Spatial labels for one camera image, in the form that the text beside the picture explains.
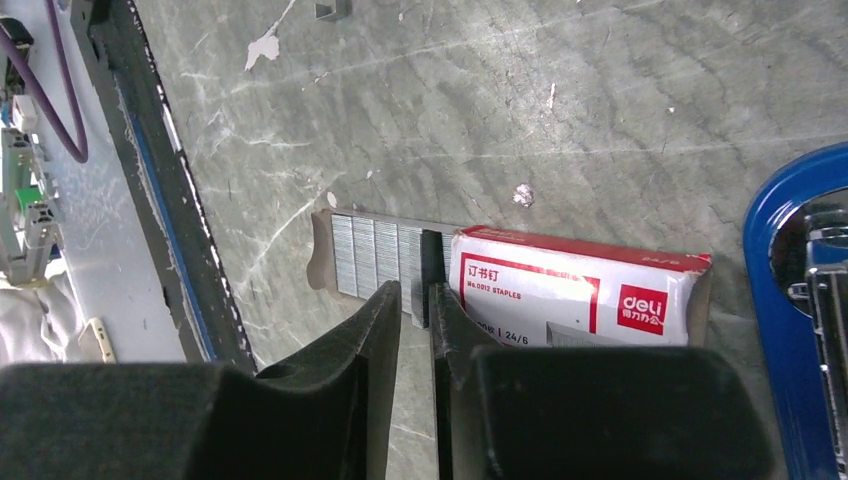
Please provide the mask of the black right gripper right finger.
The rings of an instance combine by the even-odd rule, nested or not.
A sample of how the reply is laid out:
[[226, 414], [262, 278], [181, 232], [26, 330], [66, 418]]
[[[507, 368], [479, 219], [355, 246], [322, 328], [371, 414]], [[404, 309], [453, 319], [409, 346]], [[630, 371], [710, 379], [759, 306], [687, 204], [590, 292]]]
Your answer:
[[775, 460], [720, 355], [507, 347], [434, 284], [427, 301], [443, 479], [765, 479]]

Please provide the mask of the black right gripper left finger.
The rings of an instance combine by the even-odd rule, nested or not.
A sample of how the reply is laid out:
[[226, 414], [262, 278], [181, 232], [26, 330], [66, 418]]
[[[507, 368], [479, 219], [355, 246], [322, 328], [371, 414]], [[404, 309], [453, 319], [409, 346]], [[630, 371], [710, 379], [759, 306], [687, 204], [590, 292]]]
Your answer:
[[258, 374], [224, 363], [4, 368], [1, 475], [381, 479], [401, 318], [401, 287], [388, 281]]

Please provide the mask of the blue black stapler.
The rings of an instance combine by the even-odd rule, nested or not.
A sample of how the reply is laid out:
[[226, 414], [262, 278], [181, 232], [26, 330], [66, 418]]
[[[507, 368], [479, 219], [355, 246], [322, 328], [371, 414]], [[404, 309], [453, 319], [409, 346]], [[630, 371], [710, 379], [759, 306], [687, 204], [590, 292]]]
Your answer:
[[743, 252], [792, 479], [847, 476], [847, 145], [808, 153], [757, 192]]

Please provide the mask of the red white staples box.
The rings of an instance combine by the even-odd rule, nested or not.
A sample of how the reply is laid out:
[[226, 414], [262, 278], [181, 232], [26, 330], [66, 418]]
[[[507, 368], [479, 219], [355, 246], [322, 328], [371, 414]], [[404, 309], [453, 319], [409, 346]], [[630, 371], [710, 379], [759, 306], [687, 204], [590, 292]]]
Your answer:
[[485, 225], [460, 228], [325, 209], [312, 217], [309, 285], [370, 297], [396, 281], [412, 319], [423, 230], [443, 235], [446, 282], [471, 319], [512, 346], [700, 346], [712, 258]]

